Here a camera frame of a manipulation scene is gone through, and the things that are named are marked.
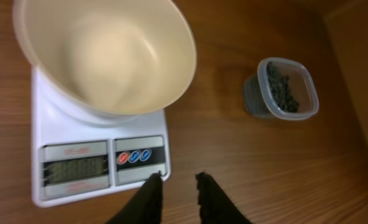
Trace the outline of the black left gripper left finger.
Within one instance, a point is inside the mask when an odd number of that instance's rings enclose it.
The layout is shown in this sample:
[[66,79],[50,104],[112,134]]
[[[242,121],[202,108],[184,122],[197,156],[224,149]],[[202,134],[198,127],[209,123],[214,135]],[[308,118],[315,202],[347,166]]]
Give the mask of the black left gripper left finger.
[[106,224],[160,224],[162,209],[163,180],[160,173],[153,173]]

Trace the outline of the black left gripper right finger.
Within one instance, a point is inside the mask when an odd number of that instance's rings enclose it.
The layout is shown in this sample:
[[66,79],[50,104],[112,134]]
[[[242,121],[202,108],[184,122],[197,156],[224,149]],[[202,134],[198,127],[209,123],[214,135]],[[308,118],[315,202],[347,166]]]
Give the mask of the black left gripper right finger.
[[199,215],[202,224],[252,224],[234,205],[213,177],[196,174]]

